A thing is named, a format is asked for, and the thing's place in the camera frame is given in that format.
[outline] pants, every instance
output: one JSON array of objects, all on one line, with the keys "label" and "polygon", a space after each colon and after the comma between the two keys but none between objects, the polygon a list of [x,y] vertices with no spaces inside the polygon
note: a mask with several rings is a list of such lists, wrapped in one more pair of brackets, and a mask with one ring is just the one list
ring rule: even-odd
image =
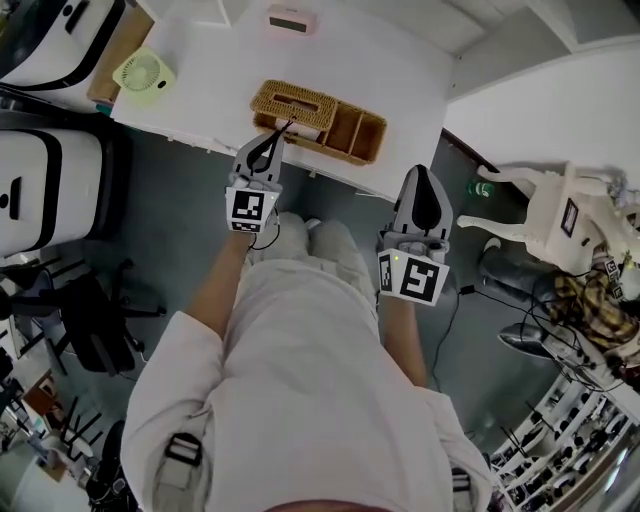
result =
[{"label": "pants", "polygon": [[491,247],[480,260],[485,285],[527,304],[540,305],[548,312],[549,301],[557,299],[555,279],[560,271],[548,263],[514,261],[497,247]]},{"label": "pants", "polygon": [[[255,247],[265,247],[276,237],[275,224],[258,236]],[[280,236],[270,247],[249,251],[248,264],[267,260],[296,260],[336,276],[358,290],[375,308],[376,292],[369,269],[349,229],[329,220],[307,230],[303,220],[293,213],[280,214]]]}]

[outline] pink object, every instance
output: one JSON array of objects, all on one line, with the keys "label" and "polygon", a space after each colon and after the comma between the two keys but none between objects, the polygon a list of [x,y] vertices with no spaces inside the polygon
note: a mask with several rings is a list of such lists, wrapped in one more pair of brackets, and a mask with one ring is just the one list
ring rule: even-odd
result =
[{"label": "pink object", "polygon": [[312,12],[273,4],[267,11],[267,24],[278,32],[310,35],[316,29],[316,15]]}]

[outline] white shirt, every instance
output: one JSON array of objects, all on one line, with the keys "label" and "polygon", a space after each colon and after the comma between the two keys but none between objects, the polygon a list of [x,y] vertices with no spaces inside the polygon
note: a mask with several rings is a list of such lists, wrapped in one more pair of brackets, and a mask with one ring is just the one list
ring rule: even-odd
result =
[{"label": "white shirt", "polygon": [[153,454],[205,401],[207,511],[307,500],[449,511],[452,466],[486,509],[491,476],[451,401],[411,384],[348,284],[295,261],[259,263],[241,281],[227,337],[225,356],[218,335],[176,313],[133,391],[122,462],[147,512]]}]

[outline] white robot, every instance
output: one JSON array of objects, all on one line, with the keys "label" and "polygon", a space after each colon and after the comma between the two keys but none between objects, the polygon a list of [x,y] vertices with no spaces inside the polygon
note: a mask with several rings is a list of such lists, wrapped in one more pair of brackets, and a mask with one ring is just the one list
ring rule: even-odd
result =
[{"label": "white robot", "polygon": [[[287,127],[260,135],[238,151],[226,191],[227,224],[232,231],[256,235],[264,231],[282,192],[278,179]],[[266,163],[259,164],[267,151]],[[425,166],[414,166],[400,191],[395,219],[380,232],[382,295],[436,304],[449,273],[444,257],[452,222],[451,203],[438,179]]]}]

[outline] woven storage box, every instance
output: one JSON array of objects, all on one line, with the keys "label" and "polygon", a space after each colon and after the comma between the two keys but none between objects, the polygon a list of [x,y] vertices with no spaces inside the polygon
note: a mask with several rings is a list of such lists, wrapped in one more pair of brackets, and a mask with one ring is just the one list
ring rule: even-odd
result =
[{"label": "woven storage box", "polygon": [[285,135],[285,140],[354,165],[373,163],[382,144],[387,122],[380,116],[331,96],[277,80],[268,80],[251,101],[253,124],[271,132],[278,119],[320,131],[316,140]]}]

